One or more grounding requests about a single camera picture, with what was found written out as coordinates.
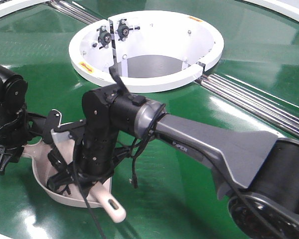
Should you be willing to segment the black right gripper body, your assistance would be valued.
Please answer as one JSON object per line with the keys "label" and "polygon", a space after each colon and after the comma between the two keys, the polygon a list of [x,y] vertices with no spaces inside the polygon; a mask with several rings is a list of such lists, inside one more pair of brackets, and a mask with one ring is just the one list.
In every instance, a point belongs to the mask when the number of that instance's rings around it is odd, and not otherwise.
{"label": "black right gripper body", "polygon": [[113,176],[114,168],[127,156],[130,148],[127,146],[114,147],[113,145],[99,145],[93,147],[74,147],[78,161],[66,163],[56,146],[47,157],[57,173],[50,176],[46,186],[52,192],[62,194],[70,193],[69,185],[80,185],[84,195],[87,195],[95,183],[104,183]]}

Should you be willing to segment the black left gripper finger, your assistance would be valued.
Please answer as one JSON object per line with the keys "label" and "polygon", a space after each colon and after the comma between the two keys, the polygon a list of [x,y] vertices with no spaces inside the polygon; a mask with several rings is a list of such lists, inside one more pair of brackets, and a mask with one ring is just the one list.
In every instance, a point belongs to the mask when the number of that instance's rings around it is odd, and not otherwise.
{"label": "black left gripper finger", "polygon": [[9,163],[18,163],[24,148],[14,147],[7,148],[0,145],[0,175],[5,174],[5,169]]}

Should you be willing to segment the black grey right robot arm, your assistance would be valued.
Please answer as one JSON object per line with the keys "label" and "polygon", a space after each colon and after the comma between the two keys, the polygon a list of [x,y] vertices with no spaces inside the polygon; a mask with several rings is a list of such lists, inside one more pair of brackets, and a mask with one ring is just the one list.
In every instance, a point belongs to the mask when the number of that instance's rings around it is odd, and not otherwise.
{"label": "black grey right robot arm", "polygon": [[85,119],[59,126],[75,141],[73,160],[55,153],[48,189],[76,184],[84,195],[125,158],[159,139],[212,170],[217,196],[229,197],[236,225],[253,239],[299,239],[299,141],[267,131],[236,132],[168,114],[164,104],[121,84],[86,92]]}

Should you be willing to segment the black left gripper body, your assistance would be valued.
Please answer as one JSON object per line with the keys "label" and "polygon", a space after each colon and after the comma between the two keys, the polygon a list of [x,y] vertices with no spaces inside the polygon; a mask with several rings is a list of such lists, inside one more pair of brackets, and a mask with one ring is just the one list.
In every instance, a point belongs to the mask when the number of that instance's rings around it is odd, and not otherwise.
{"label": "black left gripper body", "polygon": [[0,155],[20,154],[28,141],[43,134],[46,119],[29,112],[26,103],[15,109],[0,103]]}

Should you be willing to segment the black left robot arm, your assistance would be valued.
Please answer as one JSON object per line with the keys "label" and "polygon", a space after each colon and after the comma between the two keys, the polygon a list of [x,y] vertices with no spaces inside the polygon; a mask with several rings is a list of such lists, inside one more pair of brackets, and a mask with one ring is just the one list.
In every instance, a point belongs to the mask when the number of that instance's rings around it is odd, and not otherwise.
{"label": "black left robot arm", "polygon": [[27,111],[24,78],[0,65],[0,175],[9,163],[18,163],[24,146],[43,135],[45,116]]}

